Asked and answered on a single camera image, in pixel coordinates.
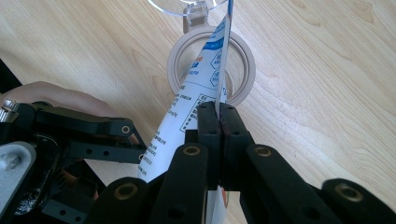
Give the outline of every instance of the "human hand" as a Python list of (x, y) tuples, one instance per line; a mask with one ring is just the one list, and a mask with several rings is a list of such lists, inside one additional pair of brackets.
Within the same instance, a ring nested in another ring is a hole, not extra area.
[[(87, 93), (67, 90), (42, 81), (20, 86), (0, 95), (0, 104), (3, 105), (6, 99), (27, 104), (44, 101), (52, 106), (60, 106), (98, 117), (119, 117), (106, 102)], [(67, 185), (72, 187), (77, 179), (66, 171), (63, 173)]]

